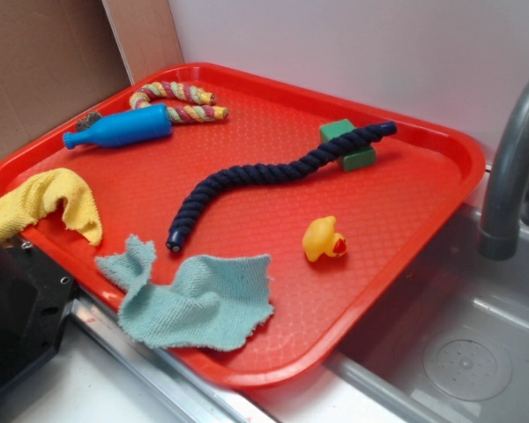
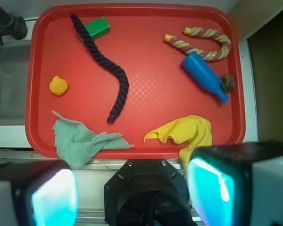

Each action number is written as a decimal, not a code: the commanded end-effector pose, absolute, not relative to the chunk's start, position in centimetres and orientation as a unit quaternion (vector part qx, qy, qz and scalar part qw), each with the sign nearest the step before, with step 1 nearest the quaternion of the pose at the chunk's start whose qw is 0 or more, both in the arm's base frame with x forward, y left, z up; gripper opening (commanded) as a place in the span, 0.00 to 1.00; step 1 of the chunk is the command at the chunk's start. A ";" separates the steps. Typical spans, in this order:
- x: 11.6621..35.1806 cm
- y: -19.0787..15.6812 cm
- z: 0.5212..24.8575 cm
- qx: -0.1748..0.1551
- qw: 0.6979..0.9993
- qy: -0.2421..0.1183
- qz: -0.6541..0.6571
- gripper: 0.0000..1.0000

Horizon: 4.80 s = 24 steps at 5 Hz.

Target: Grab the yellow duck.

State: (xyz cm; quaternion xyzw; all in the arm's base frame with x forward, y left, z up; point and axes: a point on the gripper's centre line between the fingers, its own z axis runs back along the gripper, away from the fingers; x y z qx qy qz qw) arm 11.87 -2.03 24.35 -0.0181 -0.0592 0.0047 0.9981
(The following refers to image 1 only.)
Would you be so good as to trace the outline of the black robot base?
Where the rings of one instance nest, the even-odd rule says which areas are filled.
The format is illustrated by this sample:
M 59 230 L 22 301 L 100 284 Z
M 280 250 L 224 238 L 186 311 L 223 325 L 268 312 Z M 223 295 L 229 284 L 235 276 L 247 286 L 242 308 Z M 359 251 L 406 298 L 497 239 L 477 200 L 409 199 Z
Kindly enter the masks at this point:
M 0 242 L 0 396 L 58 353 L 76 288 L 41 249 Z

